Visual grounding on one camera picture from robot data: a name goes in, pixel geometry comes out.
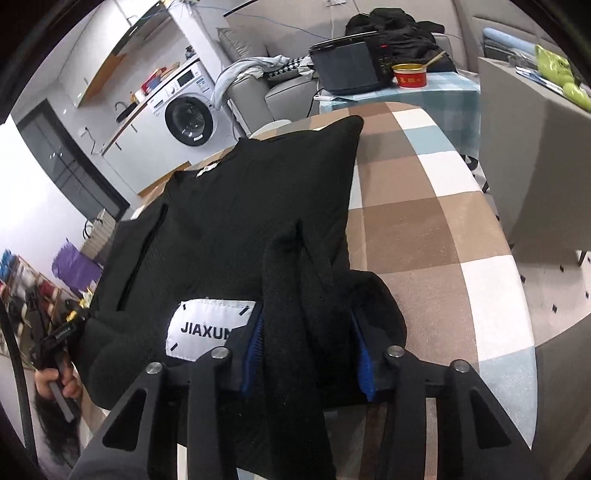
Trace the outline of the person's left hand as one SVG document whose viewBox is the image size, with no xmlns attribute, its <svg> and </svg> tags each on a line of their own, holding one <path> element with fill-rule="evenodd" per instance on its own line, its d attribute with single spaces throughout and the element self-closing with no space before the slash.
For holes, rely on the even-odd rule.
<svg viewBox="0 0 591 480">
<path fill-rule="evenodd" d="M 54 400 L 51 384 L 61 387 L 65 398 L 78 400 L 82 396 L 82 386 L 74 373 L 74 367 L 68 355 L 62 359 L 59 368 L 47 368 L 36 370 L 34 373 L 35 388 L 37 393 L 46 400 Z"/>
</svg>

